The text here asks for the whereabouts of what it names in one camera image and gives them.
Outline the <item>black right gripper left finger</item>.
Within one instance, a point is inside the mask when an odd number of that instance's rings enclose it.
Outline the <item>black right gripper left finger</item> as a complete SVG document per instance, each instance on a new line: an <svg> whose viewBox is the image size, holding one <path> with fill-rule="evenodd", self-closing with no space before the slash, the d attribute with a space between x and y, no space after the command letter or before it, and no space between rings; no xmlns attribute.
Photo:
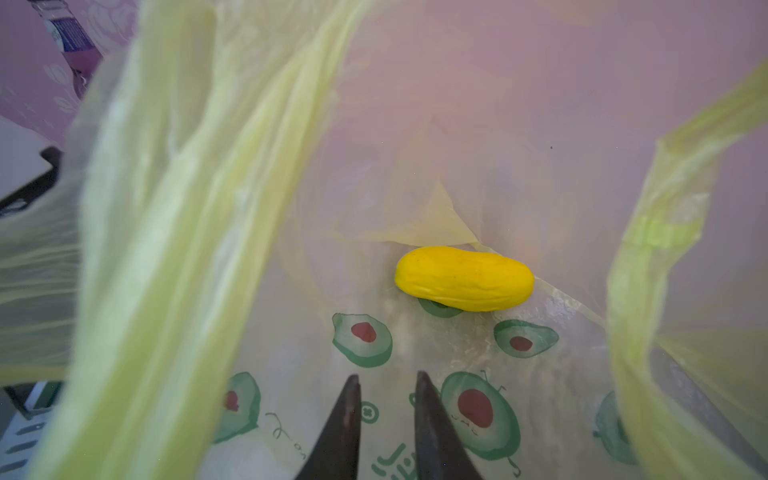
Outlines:
<svg viewBox="0 0 768 480"><path fill-rule="evenodd" d="M355 480L361 435L361 388L351 375L295 480Z"/></svg>

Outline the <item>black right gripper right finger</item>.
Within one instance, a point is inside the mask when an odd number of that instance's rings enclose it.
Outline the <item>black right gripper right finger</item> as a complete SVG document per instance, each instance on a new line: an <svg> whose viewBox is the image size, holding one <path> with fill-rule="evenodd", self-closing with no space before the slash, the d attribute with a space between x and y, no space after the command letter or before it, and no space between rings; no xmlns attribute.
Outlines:
<svg viewBox="0 0 768 480"><path fill-rule="evenodd" d="M415 454L420 480L481 480L425 371L415 388Z"/></svg>

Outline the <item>yellow toy lemon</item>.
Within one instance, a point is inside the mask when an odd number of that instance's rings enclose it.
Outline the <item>yellow toy lemon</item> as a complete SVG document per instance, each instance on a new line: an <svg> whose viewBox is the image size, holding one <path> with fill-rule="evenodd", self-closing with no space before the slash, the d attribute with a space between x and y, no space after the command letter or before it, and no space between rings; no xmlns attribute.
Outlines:
<svg viewBox="0 0 768 480"><path fill-rule="evenodd" d="M499 254L431 246L405 254L397 263L394 282L413 297L491 312L527 301L535 276L525 264Z"/></svg>

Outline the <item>yellow translucent plastic bag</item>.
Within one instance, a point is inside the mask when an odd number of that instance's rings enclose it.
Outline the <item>yellow translucent plastic bag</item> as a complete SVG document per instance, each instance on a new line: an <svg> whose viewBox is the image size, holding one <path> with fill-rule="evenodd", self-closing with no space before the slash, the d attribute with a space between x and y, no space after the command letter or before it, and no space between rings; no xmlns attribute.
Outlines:
<svg viewBox="0 0 768 480"><path fill-rule="evenodd" d="M767 475L763 1L144 1L1 222L27 479L292 479L347 378L416 477L427 372L487 479ZM421 247L533 294L394 282Z"/></svg>

